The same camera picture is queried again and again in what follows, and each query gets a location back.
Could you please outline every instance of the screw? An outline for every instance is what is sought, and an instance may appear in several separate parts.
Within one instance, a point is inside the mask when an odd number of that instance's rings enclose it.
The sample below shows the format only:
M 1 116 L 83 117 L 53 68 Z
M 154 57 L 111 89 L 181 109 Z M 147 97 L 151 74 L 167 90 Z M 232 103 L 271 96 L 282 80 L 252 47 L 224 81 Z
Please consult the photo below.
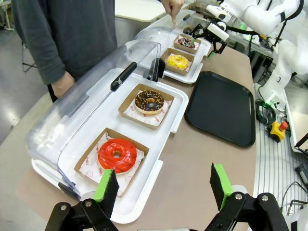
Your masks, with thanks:
M 235 199 L 236 200 L 241 200 L 243 197 L 242 197 L 242 195 L 240 195 L 240 194 L 236 194 L 235 195 Z
M 60 209 L 63 211 L 63 210 L 66 210 L 66 205 L 62 205 L 61 207 L 60 207 Z
M 266 195 L 262 196 L 262 201 L 268 201 L 268 200 L 269 200 L 268 196 L 266 196 Z
M 86 201 L 86 207 L 90 207 L 92 205 L 91 201 Z

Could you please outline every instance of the red frosted donut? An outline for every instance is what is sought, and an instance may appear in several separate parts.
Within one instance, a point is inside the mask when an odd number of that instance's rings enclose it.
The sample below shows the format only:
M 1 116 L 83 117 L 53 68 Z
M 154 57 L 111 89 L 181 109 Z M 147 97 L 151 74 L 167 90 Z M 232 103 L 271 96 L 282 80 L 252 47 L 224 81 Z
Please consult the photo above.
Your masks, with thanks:
M 125 139 L 110 139 L 98 152 L 98 161 L 104 169 L 114 169 L 116 173 L 130 170 L 137 158 L 135 146 Z

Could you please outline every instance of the long sleeve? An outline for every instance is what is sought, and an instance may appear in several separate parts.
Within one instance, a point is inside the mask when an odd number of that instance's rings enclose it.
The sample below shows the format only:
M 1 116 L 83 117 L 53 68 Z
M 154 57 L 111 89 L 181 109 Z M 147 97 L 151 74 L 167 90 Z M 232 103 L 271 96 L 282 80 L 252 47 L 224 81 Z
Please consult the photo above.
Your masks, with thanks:
M 15 28 L 38 67 L 44 84 L 51 84 L 65 73 L 52 39 L 46 0 L 12 0 Z

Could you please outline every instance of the black tray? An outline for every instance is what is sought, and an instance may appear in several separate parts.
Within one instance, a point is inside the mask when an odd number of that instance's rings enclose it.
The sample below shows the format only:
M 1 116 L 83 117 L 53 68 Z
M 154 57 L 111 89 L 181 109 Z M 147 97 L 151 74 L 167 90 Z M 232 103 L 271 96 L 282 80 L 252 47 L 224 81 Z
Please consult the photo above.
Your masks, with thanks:
M 244 86 L 203 71 L 194 86 L 186 120 L 198 129 L 242 147 L 256 140 L 254 97 Z

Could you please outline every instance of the white tray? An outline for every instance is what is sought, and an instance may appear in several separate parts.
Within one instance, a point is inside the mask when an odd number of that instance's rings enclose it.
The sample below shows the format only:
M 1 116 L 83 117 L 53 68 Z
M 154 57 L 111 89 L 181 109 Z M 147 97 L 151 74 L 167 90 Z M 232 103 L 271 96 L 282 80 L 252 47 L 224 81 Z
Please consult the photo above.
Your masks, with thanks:
M 89 114 L 89 108 L 93 108 L 93 105 L 99 105 L 109 92 L 111 82 L 122 71 L 123 69 L 119 68 L 109 71 L 104 78 L 97 82 L 87 92 L 89 96 L 87 101 L 71 117 L 63 117 L 62 120 L 69 120 L 69 123 L 65 123 L 64 121 L 61 123 L 68 124 L 62 131 L 63 133 L 67 132 L 68 134 L 72 134 L 72 130 L 76 129 L 78 127 L 77 125 L 82 124 L 82 118 L 84 118 L 85 114 Z M 121 103 L 139 83 L 174 96 L 174 101 L 168 114 L 157 130 L 150 129 L 144 125 L 126 119 L 118 112 Z M 76 184 L 76 188 L 80 192 L 79 195 L 82 196 L 85 193 L 95 191 L 96 186 L 87 182 L 77 174 L 74 171 L 74 167 L 83 153 L 87 150 L 89 144 L 91 144 L 105 128 L 111 128 L 148 147 L 149 152 L 147 157 L 133 182 L 130 184 L 123 197 L 116 199 L 111 217 L 112 221 L 116 223 L 125 224 L 133 222 L 139 217 L 143 210 L 162 166 L 162 162 L 160 162 L 158 158 L 165 146 L 169 134 L 177 131 L 187 104 L 188 96 L 183 91 L 163 83 L 149 81 L 133 73 L 116 92 L 113 92 L 106 99 L 70 141 L 59 158 L 59 168 Z M 59 173 L 47 164 L 41 164 L 37 160 L 32 161 L 32 164 L 35 171 L 56 187 L 58 182 L 62 182 Z
M 180 34 L 180 32 L 175 31 L 175 30 L 173 30 L 171 32 L 171 34 L 167 30 L 166 31 L 162 30 L 162 31 L 160 31 L 159 34 L 154 34 L 150 37 L 147 37 L 147 39 L 149 39 L 150 41 L 159 42 L 161 44 L 161 51 L 160 51 L 160 54 L 159 54 L 159 57 L 161 57 L 167 48 L 176 49 L 173 46 L 173 42 L 179 34 Z M 202 66 L 203 66 L 201 61 L 202 61 L 204 56 L 207 56 L 210 48 L 211 48 L 211 44 L 208 41 L 201 39 L 201 44 L 200 44 L 199 50 L 196 52 L 196 54 L 191 54 L 191 53 L 182 51 L 180 49 L 176 49 L 176 50 L 179 50 L 181 52 L 184 52 L 184 53 L 187 53 L 187 54 L 194 56 L 194 61 L 192 63 L 192 66 L 191 66 L 188 74 L 185 75 L 185 76 L 182 76 L 180 74 L 174 73 L 174 72 L 169 71 L 169 70 L 165 70 L 164 75 L 168 76 L 170 78 L 176 79 L 176 80 L 183 82 L 183 83 L 191 84 L 191 83 L 196 82 L 197 79 L 198 79 L 198 76 L 200 74 L 200 71 L 202 69 Z M 140 66 L 143 66 L 145 68 L 150 68 L 152 60 L 155 57 L 156 57 L 156 53 L 153 52 L 152 54 L 148 55 L 140 63 Z

